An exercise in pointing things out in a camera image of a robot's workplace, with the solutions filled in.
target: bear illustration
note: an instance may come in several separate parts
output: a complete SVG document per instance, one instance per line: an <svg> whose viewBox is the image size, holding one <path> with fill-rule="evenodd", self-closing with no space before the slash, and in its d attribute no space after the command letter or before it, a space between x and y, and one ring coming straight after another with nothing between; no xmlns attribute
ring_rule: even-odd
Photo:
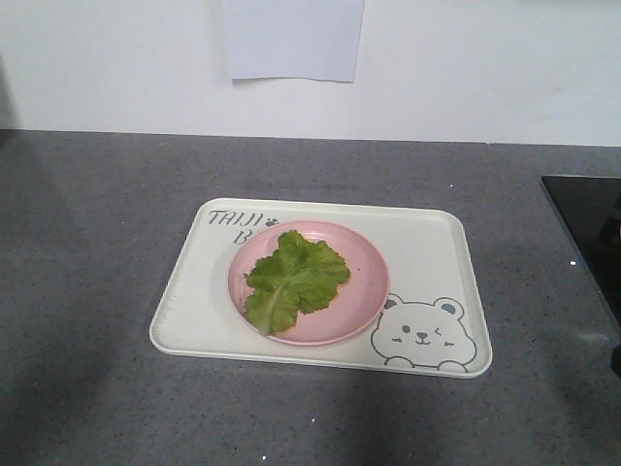
<svg viewBox="0 0 621 466"><path fill-rule="evenodd" d="M390 294L371 345L387 366L468 372L476 344L462 324L463 316L464 308L451 298L409 303Z"/></svg>

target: white tray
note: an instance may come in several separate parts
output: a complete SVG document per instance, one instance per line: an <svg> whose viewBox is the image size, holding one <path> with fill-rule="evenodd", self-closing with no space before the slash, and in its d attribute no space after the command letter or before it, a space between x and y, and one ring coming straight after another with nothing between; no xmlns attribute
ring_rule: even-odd
<svg viewBox="0 0 621 466"><path fill-rule="evenodd" d="M275 222L297 219L349 226L388 262L393 294L354 337L319 347L276 342L249 328L228 296L229 264L242 244ZM418 333L427 335L412 338ZM476 377L492 361L464 228L451 214L420 209L214 199L194 218L149 335L176 355L457 378Z"/></svg>

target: induction cooktop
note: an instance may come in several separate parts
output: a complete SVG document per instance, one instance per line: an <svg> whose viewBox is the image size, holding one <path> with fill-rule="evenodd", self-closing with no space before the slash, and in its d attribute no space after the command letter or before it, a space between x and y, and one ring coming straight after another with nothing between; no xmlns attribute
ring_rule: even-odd
<svg viewBox="0 0 621 466"><path fill-rule="evenodd" d="M621 325L621 179L541 179ZM612 353L611 368L621 377L621 345Z"/></svg>

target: paper sheet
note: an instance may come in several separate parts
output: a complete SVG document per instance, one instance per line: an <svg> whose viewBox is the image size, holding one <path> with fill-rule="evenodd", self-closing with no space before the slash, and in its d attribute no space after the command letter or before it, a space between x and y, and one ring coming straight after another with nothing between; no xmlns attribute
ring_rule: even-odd
<svg viewBox="0 0 621 466"><path fill-rule="evenodd" d="M363 0L223 0L231 79L353 82Z"/></svg>

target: tray rim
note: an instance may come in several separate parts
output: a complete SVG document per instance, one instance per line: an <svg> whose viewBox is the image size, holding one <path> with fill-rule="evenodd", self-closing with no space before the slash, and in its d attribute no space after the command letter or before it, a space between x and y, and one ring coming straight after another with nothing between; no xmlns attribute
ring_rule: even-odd
<svg viewBox="0 0 621 466"><path fill-rule="evenodd" d="M484 344L487 349L488 357L484 360L484 362L480 365L479 369L476 371L471 371L467 373L453 373L453 372L442 372L435 369L427 369L424 367L416 367L415 370L403 370L401 368L395 368L391 366L375 366L363 363L353 363L353 362L339 362L339 361L331 361L320 358L302 358L302 357L293 357L293 356L276 356L276 355L261 355L261 354L247 354L247 353L232 353L226 351L212 351L212 350L195 350L195 349L173 349L169 346L163 344L160 340L158 340L158 335L155 331L155 326L158 321L158 317L160 316L160 311L162 308L162 304L165 302L167 298L167 294L171 283L175 280L178 266L182 262L182 259L185 258L187 254L187 250L189 249L189 240L192 235L192 232L195 231L196 225L202 220L203 213L207 210L210 204L217 202L240 202L240 203L250 203L250 204L283 204L285 206L306 206L313 207L318 210L321 208L350 208L356 209L360 211L376 211L380 215L382 212L384 213L401 213L404 215L412 214L414 212L419 213L430 213L437 216L444 217L448 220L452 226L457 226L459 229L459 238L463 242L463 245L466 248L466 256L468 259L468 265L470 265L470 271L472 271L473 280L472 287L474 288L474 298L477 304L477 316L480 318L482 323L482 344ZM152 344L161 352L169 355L184 355L184 356L195 356L195 357L206 357L206 358L222 358L222 359L232 359L232 360L244 360L244 361L259 361L259 362L276 362L276 363L288 363L288 364L300 364L300 365L310 365L310 366L325 366L325 367L336 367L342 369L365 369L365 370L373 370L378 372L391 372L397 374L406 374L406 375L429 375L434 377L449 377L452 379L474 379L485 373L492 364L494 359L494 352L491 344L491 339L489 336L489 328L487 326L487 320L485 318L485 312L482 306L482 302L480 299L480 294L478 291L478 284L476 282L476 277L474 273L474 267L472 264L471 256L470 256L470 248L468 246L468 240L466 238L466 231L462 221L447 211L439 210L439 209L421 209L421 208L409 208L409 207L394 207L394 206L377 206L377 205L358 205L358 204L339 204L339 203L327 203L327 202L307 202L307 201L299 201L299 200L280 200L280 199L256 199L256 198L235 198L235 197L215 197L203 203L196 211L194 218L192 219L192 223L187 231L185 239L183 241L183 245L181 247L180 253L177 257L175 265L173 267L173 271L169 279L166 282L166 286L164 291L162 292L162 296L158 301L158 305L156 311L153 315L153 318L150 322L148 329L149 339Z"/></svg>

